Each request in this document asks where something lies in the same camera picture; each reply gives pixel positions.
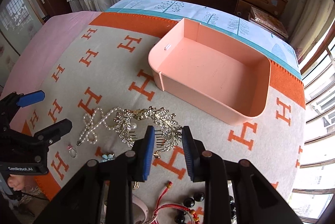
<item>blue patterned sheet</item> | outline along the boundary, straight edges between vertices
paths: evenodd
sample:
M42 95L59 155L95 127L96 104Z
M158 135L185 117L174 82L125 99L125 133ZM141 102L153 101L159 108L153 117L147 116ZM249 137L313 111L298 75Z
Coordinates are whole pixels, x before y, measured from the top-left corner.
M223 32L262 52L301 80L294 49L282 39L237 16L183 1L121 0L106 12L158 16L171 20L189 18Z

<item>red string bracelet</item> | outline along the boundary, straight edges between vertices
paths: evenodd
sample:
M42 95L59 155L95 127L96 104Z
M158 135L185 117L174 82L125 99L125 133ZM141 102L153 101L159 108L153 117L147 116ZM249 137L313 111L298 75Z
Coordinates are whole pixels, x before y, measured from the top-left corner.
M199 219L198 215L195 213L195 210L193 210L193 209L187 208L187 207L185 207L183 205L180 205L180 204L164 204L164 205L160 206L160 200L162 199L163 195L171 187L172 187L172 182L168 182L168 184L166 185L166 189L163 191L163 193L160 195L160 197L157 200L157 205L156 205L156 209L153 212L152 220L148 221L147 224L151 224L151 223L159 224L159 222L157 221L158 211L160 209L163 209L163 208L175 208L175 209L184 211L190 217L192 224L199 224L200 219Z

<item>pink blanket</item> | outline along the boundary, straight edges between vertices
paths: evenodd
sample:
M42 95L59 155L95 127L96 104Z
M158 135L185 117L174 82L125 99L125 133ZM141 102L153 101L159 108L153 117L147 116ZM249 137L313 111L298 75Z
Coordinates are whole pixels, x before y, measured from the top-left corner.
M31 93L36 91L51 67L78 34L101 12L81 11L50 18L16 62L0 99L16 91ZM10 126L21 131L30 107L21 108Z

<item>pink plastic box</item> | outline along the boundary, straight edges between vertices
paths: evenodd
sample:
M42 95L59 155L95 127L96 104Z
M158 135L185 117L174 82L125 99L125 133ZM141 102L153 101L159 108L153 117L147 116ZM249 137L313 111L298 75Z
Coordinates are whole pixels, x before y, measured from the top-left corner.
M224 33L182 19L150 51L156 85L230 124L265 109L271 63Z

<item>blue gripper pad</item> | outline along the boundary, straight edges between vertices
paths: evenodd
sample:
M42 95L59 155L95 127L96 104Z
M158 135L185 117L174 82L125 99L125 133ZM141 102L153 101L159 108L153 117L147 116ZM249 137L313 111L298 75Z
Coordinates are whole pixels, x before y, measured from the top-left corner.
M32 92L30 94L21 96L16 105L19 107L26 107L31 104L40 102L44 98L45 98L45 94L42 90L40 90L40 91Z
M148 179L148 175L150 173L151 160L153 148L155 146L155 128L153 126L148 126L145 139L147 139L147 147L143 157L143 180L146 181Z
M190 176L191 181L193 181L194 180L193 157L192 157L192 153L191 153L191 150L190 150L189 143L187 141L187 135L186 135L186 132L185 132L184 128L182 129L182 144L183 144L183 150L184 150L187 173Z

